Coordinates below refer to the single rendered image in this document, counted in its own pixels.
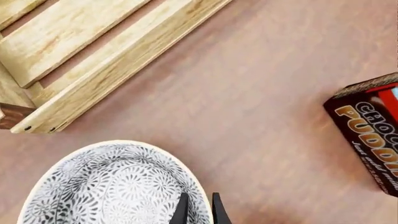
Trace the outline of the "brown chocolate pudding box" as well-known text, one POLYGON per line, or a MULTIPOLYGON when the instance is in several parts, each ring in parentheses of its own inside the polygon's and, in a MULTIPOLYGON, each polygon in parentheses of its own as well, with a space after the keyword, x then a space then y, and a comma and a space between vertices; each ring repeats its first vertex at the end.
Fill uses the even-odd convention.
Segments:
POLYGON ((348 85, 323 107, 379 188, 398 198, 398 72, 348 85))

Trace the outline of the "white patterned bowl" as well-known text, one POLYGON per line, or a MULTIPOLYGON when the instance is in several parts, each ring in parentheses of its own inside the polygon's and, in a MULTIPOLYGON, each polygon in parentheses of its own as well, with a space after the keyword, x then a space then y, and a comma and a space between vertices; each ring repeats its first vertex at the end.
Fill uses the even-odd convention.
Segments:
POLYGON ((187 224, 213 224, 203 187, 175 156, 139 141, 103 141, 53 165, 17 224, 169 224, 183 193, 187 224))

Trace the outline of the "wooden slat tray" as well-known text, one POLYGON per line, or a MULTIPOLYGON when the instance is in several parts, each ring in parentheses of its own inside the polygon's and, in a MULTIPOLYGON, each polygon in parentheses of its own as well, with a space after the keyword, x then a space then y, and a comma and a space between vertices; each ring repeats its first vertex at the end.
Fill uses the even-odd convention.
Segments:
POLYGON ((0 129, 59 132, 232 0, 0 0, 0 129))

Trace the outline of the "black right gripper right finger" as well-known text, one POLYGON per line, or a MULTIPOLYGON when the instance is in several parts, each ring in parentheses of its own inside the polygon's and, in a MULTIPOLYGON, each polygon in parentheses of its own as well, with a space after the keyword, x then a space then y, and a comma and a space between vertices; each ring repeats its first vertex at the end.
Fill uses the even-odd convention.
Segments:
POLYGON ((218 192, 212 194, 212 214, 214 224, 232 224, 218 192))

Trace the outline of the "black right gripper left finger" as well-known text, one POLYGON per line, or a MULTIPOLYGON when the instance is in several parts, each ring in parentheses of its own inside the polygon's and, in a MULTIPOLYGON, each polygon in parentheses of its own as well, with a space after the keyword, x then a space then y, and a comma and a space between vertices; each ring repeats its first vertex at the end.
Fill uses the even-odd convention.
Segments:
POLYGON ((180 194, 176 210, 169 221, 169 224, 187 224, 188 219, 188 194, 183 192, 180 194))

